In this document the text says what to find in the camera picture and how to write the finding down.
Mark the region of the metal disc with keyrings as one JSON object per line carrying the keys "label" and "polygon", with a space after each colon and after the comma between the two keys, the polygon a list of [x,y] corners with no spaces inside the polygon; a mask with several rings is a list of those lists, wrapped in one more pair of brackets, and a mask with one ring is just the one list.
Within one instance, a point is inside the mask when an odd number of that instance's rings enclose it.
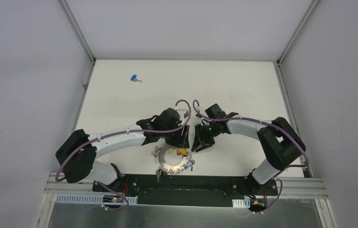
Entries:
{"label": "metal disc with keyrings", "polygon": [[158,169],[163,171],[162,175],[177,175],[192,169],[193,166],[190,168],[187,167],[187,162],[194,160],[192,153],[186,149],[188,151],[187,156],[177,155],[177,149],[179,148],[162,144],[156,146],[152,151],[151,155],[154,157],[154,161],[159,165]]}

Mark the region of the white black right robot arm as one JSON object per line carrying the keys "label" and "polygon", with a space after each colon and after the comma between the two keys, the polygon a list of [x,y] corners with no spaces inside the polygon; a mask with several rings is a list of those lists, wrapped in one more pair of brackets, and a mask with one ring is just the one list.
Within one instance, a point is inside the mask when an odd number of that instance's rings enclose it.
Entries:
{"label": "white black right robot arm", "polygon": [[265,159],[245,179],[250,193],[260,194],[266,183],[291,166],[300,156],[306,155],[306,147],[289,122],[283,117],[261,121],[236,112],[226,113],[213,104],[202,114],[198,100],[192,102],[196,116],[202,122],[195,125],[195,139],[191,150],[200,152],[211,148],[221,134],[237,134],[260,142]]}

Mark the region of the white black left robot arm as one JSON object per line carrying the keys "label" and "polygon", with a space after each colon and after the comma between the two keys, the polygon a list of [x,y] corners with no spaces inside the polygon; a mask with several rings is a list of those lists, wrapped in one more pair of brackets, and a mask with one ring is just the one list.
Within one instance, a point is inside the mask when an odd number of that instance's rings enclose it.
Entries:
{"label": "white black left robot arm", "polygon": [[64,175],[56,180],[76,183],[89,179],[117,192],[122,188],[118,169],[98,161],[98,158],[121,149],[156,143],[160,139],[173,147],[188,148],[188,120],[188,110],[168,108],[160,115],[108,133],[87,134],[84,129],[75,130],[56,151]]}

